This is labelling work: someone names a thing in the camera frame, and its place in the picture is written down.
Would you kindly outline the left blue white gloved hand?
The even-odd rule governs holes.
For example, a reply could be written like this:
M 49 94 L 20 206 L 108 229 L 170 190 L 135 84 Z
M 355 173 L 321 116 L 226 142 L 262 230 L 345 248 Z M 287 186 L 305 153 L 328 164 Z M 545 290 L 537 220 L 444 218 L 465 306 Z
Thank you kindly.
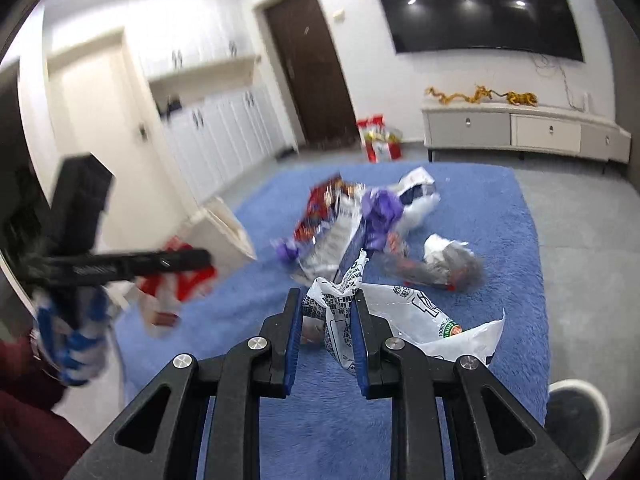
M 62 307 L 43 289 L 32 296 L 36 317 L 32 329 L 32 353 L 43 369 L 66 387 L 80 387 L 97 378 L 106 364 L 110 297 L 104 287 L 81 287 L 72 310 L 78 315 L 73 327 L 62 317 Z

